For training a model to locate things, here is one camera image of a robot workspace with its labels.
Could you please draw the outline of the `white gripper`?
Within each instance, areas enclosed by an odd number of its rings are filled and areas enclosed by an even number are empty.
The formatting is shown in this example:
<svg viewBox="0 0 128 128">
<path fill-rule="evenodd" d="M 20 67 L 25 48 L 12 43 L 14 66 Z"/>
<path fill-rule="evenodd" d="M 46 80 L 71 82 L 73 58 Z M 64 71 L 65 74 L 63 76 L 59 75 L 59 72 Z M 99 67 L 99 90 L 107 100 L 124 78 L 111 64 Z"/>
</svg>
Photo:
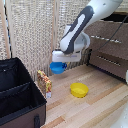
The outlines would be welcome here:
<svg viewBox="0 0 128 128">
<path fill-rule="evenodd" d="M 62 51 L 52 52 L 53 62 L 79 62 L 81 59 L 81 53 L 73 53 L 70 55 L 65 55 Z"/>
</svg>

